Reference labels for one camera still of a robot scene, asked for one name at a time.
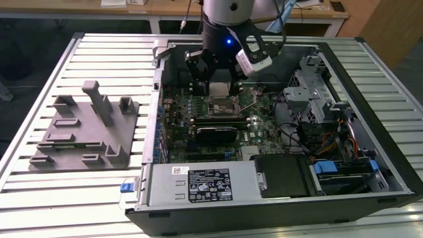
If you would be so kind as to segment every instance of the warning label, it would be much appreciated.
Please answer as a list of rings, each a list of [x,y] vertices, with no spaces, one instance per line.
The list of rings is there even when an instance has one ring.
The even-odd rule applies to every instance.
[[[189,171],[190,202],[233,200],[230,169]]]

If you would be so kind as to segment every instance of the metal bracket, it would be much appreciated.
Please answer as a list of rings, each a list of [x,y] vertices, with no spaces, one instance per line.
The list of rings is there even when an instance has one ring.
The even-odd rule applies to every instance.
[[[155,40],[153,43],[153,57],[155,60],[162,59],[170,55],[167,40]]]

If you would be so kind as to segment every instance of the aluminum table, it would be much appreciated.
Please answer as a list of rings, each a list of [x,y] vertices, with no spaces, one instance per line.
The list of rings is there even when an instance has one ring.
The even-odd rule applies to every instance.
[[[120,184],[141,174],[142,150],[155,67],[157,39],[201,40],[198,35],[76,34],[0,161],[0,234],[8,237],[147,237],[119,206]],[[282,41],[281,37],[265,40]],[[290,42],[327,42],[410,163],[423,178],[423,107],[366,43],[355,39],[293,37]],[[131,96],[141,103],[130,167],[116,171],[32,173],[35,155],[58,95],[88,101],[80,89],[98,80],[111,101]],[[343,92],[335,85],[341,98]],[[131,193],[126,200],[136,202]],[[423,203],[383,210],[355,222],[223,232],[185,237],[421,237]]]

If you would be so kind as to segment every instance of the blue latch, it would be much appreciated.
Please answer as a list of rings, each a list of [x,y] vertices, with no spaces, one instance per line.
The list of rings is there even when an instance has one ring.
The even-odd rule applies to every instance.
[[[318,163],[313,165],[313,168],[315,169],[317,174],[338,172],[334,161],[319,161]]]
[[[370,161],[370,166],[371,166],[371,169],[373,169],[374,172],[377,172],[377,171],[379,170],[379,166],[378,166],[375,160],[371,160],[371,161]]]
[[[134,192],[134,182],[123,183],[120,185],[120,193]]]

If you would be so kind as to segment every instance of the gray plastic block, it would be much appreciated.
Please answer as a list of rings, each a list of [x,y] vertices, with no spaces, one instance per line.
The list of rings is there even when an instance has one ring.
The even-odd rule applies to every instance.
[[[131,97],[111,103],[98,88],[96,81],[86,81],[83,91],[94,103],[76,103],[70,95],[58,97],[58,112],[30,160],[31,171],[110,170],[128,166],[139,103]]]

